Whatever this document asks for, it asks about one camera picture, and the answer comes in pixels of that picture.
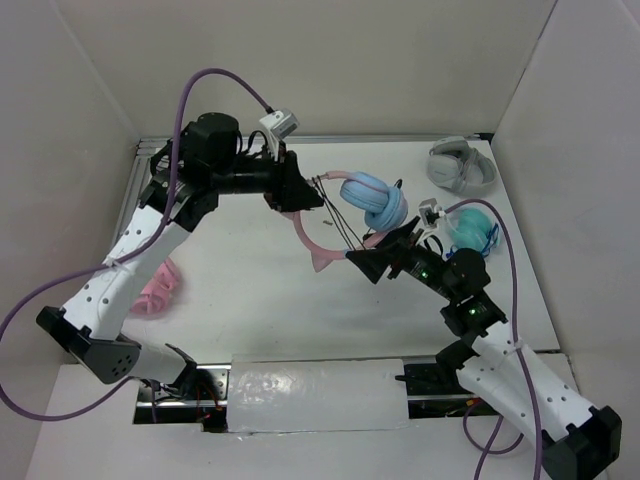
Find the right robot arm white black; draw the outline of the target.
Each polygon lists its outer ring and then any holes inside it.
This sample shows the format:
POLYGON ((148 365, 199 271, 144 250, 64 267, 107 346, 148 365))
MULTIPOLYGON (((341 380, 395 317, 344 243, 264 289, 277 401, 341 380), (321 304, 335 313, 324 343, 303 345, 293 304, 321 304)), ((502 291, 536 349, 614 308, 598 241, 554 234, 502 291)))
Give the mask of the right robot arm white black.
POLYGON ((410 222, 347 259, 372 282, 405 272, 448 302, 441 314, 457 340, 436 356, 441 388, 486 402, 535 448, 552 479, 594 479, 620 453, 622 421, 559 378, 523 340, 484 288, 483 256, 468 248, 448 259, 418 244, 410 222))

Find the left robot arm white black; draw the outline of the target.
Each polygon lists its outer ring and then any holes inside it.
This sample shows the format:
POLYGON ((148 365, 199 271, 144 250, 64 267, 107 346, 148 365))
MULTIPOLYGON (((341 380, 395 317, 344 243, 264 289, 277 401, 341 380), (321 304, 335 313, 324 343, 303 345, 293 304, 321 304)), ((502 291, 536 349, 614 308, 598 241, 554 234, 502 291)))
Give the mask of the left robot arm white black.
POLYGON ((261 120, 267 147, 244 153, 238 121, 207 113, 187 126, 152 159, 158 170, 143 190, 129 225, 84 287, 61 307, 46 307, 37 324, 102 383, 127 376, 161 382, 176 399, 196 390, 192 360, 172 346, 153 347, 122 334, 138 295, 166 258, 217 209, 219 198, 261 194, 268 206, 291 214, 322 206, 300 173, 285 138, 299 122, 288 110, 261 120))

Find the blue pink cat-ear headphones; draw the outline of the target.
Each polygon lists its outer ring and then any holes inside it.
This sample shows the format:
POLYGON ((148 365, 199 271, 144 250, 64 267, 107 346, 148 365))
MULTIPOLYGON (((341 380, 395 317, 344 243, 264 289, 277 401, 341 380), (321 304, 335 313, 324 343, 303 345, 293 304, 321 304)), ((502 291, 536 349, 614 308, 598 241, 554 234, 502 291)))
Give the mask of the blue pink cat-ear headphones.
POLYGON ((316 244, 306 233, 301 212, 284 213, 294 227, 298 239, 308 250, 311 263, 316 273, 321 272, 334 262, 346 259, 351 251, 368 250, 380 246, 385 237, 400 227, 408 215, 408 202, 400 186, 389 185, 382 180, 364 172, 328 171, 308 180, 320 197, 328 202, 323 190, 323 181, 342 180, 340 197, 351 206, 364 212, 364 223, 370 236, 358 240, 356 245, 350 243, 348 236, 344 238, 348 248, 330 250, 316 244))

